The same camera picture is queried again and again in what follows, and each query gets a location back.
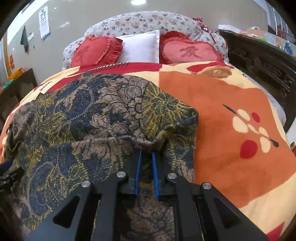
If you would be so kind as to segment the dark floral patterned shirt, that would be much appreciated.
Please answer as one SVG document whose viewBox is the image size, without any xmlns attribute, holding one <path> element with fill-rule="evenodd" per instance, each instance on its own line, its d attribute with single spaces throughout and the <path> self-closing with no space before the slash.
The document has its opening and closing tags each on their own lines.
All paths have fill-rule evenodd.
<svg viewBox="0 0 296 241">
<path fill-rule="evenodd" d="M 152 82 L 130 75 L 83 74 L 14 115 L 5 157 L 24 175 L 1 198 L 12 234 L 25 240 L 84 180 L 106 180 L 135 149 L 161 151 L 193 180 L 198 112 Z"/>
</svg>

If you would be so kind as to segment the red heart cushion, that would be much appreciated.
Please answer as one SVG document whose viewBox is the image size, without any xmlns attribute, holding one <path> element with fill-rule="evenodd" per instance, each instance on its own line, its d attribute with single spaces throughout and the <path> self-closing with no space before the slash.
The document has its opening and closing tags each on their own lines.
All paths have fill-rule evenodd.
<svg viewBox="0 0 296 241">
<path fill-rule="evenodd" d="M 123 49 L 122 43 L 112 36 L 88 36 L 75 50 L 70 67 L 114 64 Z"/>
<path fill-rule="evenodd" d="M 176 31 L 160 35 L 159 62 L 161 64 L 223 60 L 224 57 L 207 42 L 193 41 L 185 34 Z"/>
</svg>

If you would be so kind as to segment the dark carved wooden cabinet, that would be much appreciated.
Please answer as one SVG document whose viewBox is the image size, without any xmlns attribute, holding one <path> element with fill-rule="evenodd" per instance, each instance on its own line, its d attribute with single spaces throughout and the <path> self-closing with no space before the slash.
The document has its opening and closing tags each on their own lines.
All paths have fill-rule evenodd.
<svg viewBox="0 0 296 241">
<path fill-rule="evenodd" d="M 230 63 L 263 86 L 281 105 L 287 132 L 295 119 L 295 58 L 262 40 L 227 30 L 219 32 L 227 42 Z"/>
</svg>

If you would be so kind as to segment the white square pillow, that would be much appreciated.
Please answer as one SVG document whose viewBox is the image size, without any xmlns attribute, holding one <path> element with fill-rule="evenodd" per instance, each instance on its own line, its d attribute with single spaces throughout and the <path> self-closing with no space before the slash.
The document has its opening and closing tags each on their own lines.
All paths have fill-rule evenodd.
<svg viewBox="0 0 296 241">
<path fill-rule="evenodd" d="M 159 30 L 117 37 L 122 40 L 122 51 L 117 63 L 159 63 Z"/>
</svg>

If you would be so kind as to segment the orange box on table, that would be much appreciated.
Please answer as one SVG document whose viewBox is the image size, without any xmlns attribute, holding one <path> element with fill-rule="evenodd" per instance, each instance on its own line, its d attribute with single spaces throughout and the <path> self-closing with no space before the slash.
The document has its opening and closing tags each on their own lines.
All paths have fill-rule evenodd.
<svg viewBox="0 0 296 241">
<path fill-rule="evenodd" d="M 25 70 L 23 68 L 19 68 L 18 70 L 16 70 L 14 73 L 12 73 L 7 78 L 7 81 L 16 80 L 17 78 L 19 78 L 20 76 L 22 76 L 24 73 L 25 73 Z"/>
</svg>

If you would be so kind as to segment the right red heart cushion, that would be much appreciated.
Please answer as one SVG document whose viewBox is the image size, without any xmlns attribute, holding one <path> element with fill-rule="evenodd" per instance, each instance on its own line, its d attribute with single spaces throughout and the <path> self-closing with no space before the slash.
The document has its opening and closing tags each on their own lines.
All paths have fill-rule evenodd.
<svg viewBox="0 0 296 241">
<path fill-rule="evenodd" d="M 161 64 L 223 60 L 224 57 L 207 42 L 193 41 L 185 34 L 176 31 L 160 35 L 159 62 Z"/>
</svg>

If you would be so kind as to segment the left red heart cushion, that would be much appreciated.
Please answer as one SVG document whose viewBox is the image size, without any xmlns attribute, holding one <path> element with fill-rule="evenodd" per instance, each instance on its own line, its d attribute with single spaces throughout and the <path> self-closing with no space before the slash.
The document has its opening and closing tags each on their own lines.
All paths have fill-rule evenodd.
<svg viewBox="0 0 296 241">
<path fill-rule="evenodd" d="M 88 36 L 75 50 L 70 67 L 114 64 L 123 49 L 122 43 L 112 36 Z"/>
</svg>

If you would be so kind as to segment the red orange patchwork blanket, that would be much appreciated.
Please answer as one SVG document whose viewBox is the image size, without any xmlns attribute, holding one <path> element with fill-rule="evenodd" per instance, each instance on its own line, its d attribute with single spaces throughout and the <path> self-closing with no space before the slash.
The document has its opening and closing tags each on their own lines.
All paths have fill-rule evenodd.
<svg viewBox="0 0 296 241">
<path fill-rule="evenodd" d="M 83 74 L 144 78 L 194 108 L 195 183 L 211 182 L 269 240 L 278 240 L 295 216 L 295 156 L 266 94 L 222 62 L 162 65 L 126 63 L 61 71 L 31 91 L 6 120 L 1 160 L 15 113 L 39 94 L 58 90 Z"/>
</svg>

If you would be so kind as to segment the floral padded headboard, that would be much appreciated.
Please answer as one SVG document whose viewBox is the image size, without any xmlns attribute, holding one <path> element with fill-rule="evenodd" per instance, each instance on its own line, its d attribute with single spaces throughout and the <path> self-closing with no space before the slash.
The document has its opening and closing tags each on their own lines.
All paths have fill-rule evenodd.
<svg viewBox="0 0 296 241">
<path fill-rule="evenodd" d="M 194 41 L 211 44 L 226 61 L 228 61 L 228 46 L 225 39 L 217 32 L 208 29 L 202 19 L 192 19 L 177 13 L 167 11 L 137 11 L 112 16 L 91 26 L 83 37 L 69 44 L 63 52 L 62 69 L 70 68 L 75 50 L 89 35 L 114 36 L 142 34 L 158 30 L 160 34 L 176 31 Z"/>
</svg>

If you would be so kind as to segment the dark wooden side table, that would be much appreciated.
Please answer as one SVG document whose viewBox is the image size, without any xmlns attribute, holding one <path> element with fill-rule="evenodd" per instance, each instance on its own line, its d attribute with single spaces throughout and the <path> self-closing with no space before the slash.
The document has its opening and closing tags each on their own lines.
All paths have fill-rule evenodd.
<svg viewBox="0 0 296 241">
<path fill-rule="evenodd" d="M 22 87 L 30 87 L 31 89 L 26 91 L 26 94 L 21 94 Z M 37 87 L 37 81 L 33 69 L 30 68 L 14 80 L 5 90 L 1 91 L 1 130 L 8 117 L 4 115 L 4 112 L 10 113 L 13 109 L 11 104 L 12 99 L 20 102 L 35 87 Z"/>
</svg>

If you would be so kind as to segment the dark cloth on wall hook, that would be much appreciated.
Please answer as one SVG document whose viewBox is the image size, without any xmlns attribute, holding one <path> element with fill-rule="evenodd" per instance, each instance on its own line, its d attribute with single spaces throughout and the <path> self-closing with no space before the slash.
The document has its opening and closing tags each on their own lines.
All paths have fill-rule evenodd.
<svg viewBox="0 0 296 241">
<path fill-rule="evenodd" d="M 29 49 L 29 43 L 25 26 L 23 27 L 20 44 L 23 46 L 25 53 L 27 53 Z"/>
</svg>

